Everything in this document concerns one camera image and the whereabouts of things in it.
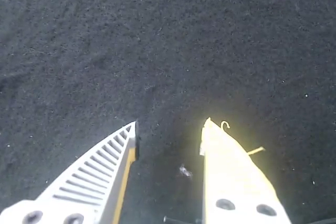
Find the white plastic part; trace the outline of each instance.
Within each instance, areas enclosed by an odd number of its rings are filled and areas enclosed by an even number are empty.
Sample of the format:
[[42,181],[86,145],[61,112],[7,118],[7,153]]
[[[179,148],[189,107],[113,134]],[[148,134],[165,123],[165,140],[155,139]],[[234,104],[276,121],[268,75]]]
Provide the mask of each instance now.
[[202,129],[200,153],[205,162],[203,224],[291,223],[267,177],[210,118]]
[[100,141],[59,175],[35,201],[24,200],[6,208],[0,215],[0,223],[25,223],[24,218],[36,211],[42,213],[38,224],[66,223],[65,219],[71,215],[82,215],[83,220],[69,223],[117,222],[119,213],[115,218],[114,211],[120,204],[123,179],[125,173],[128,174],[127,165],[135,159],[135,126],[136,122],[132,122]]

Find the bolt hole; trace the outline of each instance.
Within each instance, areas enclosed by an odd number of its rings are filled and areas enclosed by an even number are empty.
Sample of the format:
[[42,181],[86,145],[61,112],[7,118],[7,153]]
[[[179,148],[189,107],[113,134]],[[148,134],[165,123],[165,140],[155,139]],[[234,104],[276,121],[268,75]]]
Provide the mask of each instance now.
[[271,208],[270,206],[264,205],[264,204],[260,204],[259,206],[257,206],[257,211],[263,215],[268,215],[268,216],[277,215],[277,212],[275,212],[273,208]]
[[23,219],[23,224],[36,224],[42,218],[43,213],[41,211],[30,212]]
[[83,221],[84,221],[83,215],[72,214],[65,219],[64,224],[82,224]]
[[216,202],[216,207],[222,208],[224,210],[235,210],[236,206],[228,199],[219,199]]

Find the white speck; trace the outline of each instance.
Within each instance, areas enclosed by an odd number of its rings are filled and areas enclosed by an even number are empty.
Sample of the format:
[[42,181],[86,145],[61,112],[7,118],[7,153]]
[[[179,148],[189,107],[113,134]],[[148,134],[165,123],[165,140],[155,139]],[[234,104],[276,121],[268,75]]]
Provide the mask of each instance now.
[[193,174],[184,167],[184,164],[180,166],[180,173],[183,174],[184,176],[187,176],[188,178],[193,177]]

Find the yellow strip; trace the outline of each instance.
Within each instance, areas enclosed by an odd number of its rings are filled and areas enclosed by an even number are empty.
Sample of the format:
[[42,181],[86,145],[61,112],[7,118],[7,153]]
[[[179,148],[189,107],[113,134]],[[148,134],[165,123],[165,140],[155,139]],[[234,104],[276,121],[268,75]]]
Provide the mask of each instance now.
[[131,164],[134,161],[135,161],[135,148],[132,148],[132,149],[129,150],[128,158],[127,158],[127,161],[126,161],[127,163],[126,163],[125,172],[124,172],[124,175],[123,175],[122,181],[121,181],[118,201],[117,201],[117,204],[116,204],[116,209],[114,211],[114,217],[113,217],[112,224],[118,224],[118,222],[119,222],[121,207],[122,207],[122,203],[124,201],[124,195],[125,195],[125,190],[126,190],[126,185],[127,185],[128,174],[130,172]]

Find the small debris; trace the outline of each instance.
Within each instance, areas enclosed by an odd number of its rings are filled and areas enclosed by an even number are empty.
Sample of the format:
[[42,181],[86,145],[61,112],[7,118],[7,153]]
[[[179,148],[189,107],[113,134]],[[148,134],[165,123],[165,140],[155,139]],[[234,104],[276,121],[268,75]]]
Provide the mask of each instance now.
[[255,150],[252,150],[250,152],[247,153],[247,155],[253,155],[253,154],[256,154],[258,152],[264,152],[265,151],[265,148],[263,148],[262,146],[259,147],[259,148],[256,148]]
[[182,164],[180,166],[180,173],[183,174],[184,176],[188,177],[188,178],[192,178],[193,174],[192,172],[189,172],[185,167],[184,164]]

